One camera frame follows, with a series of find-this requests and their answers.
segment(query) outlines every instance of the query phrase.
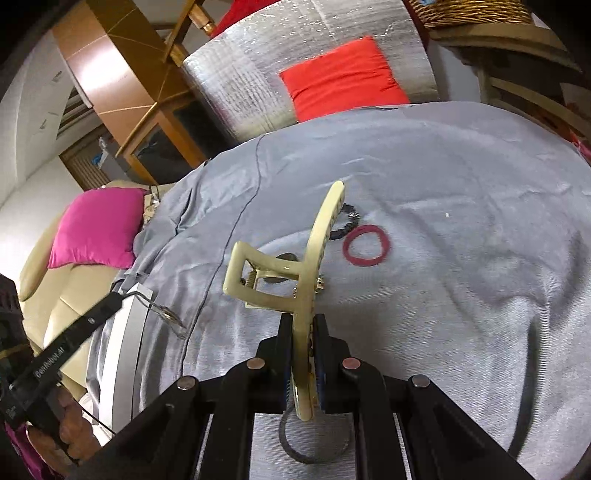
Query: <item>metal screw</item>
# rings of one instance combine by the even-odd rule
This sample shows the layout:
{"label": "metal screw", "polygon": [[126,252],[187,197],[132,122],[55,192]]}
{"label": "metal screw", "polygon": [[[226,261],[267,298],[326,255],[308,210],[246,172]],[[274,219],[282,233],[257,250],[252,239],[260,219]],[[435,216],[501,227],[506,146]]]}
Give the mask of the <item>metal screw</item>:
{"label": "metal screw", "polygon": [[350,356],[343,360],[343,368],[347,370],[357,370],[359,367],[361,367],[361,362],[355,357]]}
{"label": "metal screw", "polygon": [[265,366],[265,361],[262,358],[255,356],[246,362],[246,366],[249,370],[260,370]]}
{"label": "metal screw", "polygon": [[177,380],[177,387],[181,390],[189,390],[195,386],[197,380],[194,377],[181,377]]}
{"label": "metal screw", "polygon": [[431,380],[426,375],[413,375],[413,385],[417,388],[427,388]]}

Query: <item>sofa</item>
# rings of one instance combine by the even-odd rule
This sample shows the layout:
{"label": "sofa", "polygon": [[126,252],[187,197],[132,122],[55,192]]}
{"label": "sofa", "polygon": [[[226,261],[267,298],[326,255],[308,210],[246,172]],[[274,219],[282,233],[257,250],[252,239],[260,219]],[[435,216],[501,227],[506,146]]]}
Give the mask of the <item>sofa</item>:
{"label": "sofa", "polygon": [[[160,196],[174,184],[158,187]],[[106,187],[150,187],[130,181],[112,181]],[[52,221],[22,268],[18,297],[24,328],[33,350],[41,351],[81,314],[107,295],[118,270],[105,265],[65,265],[47,269],[53,239],[61,215]],[[62,367],[63,383],[80,398],[86,391],[86,367],[90,339]]]}

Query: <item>sofa armrest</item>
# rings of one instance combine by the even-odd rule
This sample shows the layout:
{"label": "sofa armrest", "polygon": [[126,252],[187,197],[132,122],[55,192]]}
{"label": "sofa armrest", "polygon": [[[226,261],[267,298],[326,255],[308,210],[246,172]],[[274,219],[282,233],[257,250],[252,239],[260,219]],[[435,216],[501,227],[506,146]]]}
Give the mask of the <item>sofa armrest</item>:
{"label": "sofa armrest", "polygon": [[49,227],[45,229],[21,270],[18,285],[18,298],[20,301],[27,301],[33,296],[47,272],[51,247],[60,220],[61,215],[55,218]]}

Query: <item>red object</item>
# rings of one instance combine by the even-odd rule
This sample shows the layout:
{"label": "red object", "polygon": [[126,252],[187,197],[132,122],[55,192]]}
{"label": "red object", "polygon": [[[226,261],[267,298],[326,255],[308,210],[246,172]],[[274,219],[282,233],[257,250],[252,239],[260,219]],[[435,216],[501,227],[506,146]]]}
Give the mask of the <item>red object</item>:
{"label": "red object", "polygon": [[243,18],[252,15],[259,10],[276,4],[279,0],[234,0],[228,13],[223,16],[220,23],[217,24],[213,31],[211,38],[217,37],[225,29],[230,28],[234,23],[239,22]]}
{"label": "red object", "polygon": [[300,122],[361,106],[410,103],[373,37],[350,41],[279,75]]}
{"label": "red object", "polygon": [[[376,258],[359,258],[354,257],[349,253],[349,247],[351,246],[351,242],[355,240],[360,235],[364,233],[377,233],[379,237],[379,243],[382,245],[382,253],[379,257]],[[388,255],[390,250],[390,240],[388,240],[388,235],[384,232],[380,227],[377,225],[361,225],[358,226],[355,230],[349,232],[349,234],[345,237],[345,241],[343,242],[343,255],[349,262],[353,265],[357,265],[358,267],[373,267],[374,265],[378,265],[384,261],[384,258]]]}

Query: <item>foil insulation sheet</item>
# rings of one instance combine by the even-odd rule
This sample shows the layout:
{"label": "foil insulation sheet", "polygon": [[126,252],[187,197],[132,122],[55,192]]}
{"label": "foil insulation sheet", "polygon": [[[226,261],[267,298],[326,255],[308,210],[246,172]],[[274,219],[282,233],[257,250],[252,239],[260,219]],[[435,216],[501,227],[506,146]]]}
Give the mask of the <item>foil insulation sheet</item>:
{"label": "foil insulation sheet", "polygon": [[184,61],[186,76],[237,142],[296,123],[279,72],[372,35],[412,103],[437,99],[433,71],[402,0],[281,0]]}

